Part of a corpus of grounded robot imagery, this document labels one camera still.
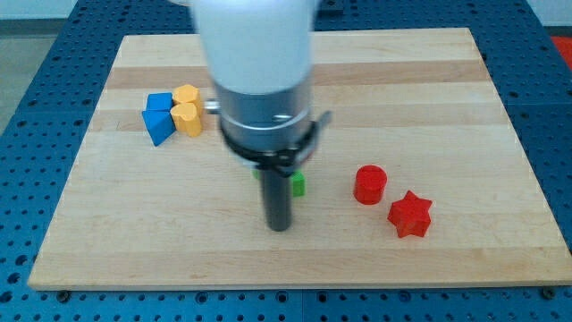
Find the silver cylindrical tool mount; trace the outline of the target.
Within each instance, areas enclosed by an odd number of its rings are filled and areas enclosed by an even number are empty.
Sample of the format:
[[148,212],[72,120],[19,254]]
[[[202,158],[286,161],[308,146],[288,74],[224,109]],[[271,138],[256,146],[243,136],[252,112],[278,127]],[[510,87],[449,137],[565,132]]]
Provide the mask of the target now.
[[219,116],[223,141],[245,166],[289,177],[312,156],[332,112],[312,118],[312,84],[265,94],[233,91],[213,83],[216,98],[205,102]]

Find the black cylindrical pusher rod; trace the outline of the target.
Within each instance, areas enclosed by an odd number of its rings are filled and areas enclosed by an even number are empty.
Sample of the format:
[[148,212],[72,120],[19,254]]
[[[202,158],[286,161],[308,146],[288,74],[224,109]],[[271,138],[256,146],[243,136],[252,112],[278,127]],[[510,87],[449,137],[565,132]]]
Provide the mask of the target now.
[[292,220],[290,178],[265,170],[259,173],[259,181],[267,225],[276,232],[288,230]]

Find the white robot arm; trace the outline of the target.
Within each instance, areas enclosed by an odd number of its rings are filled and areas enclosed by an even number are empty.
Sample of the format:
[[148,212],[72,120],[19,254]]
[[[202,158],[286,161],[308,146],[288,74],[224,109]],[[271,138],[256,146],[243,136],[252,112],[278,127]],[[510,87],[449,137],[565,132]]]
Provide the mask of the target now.
[[319,2],[189,0],[228,149],[257,170],[265,220],[287,230],[291,176],[318,146],[331,113],[312,115],[312,32]]

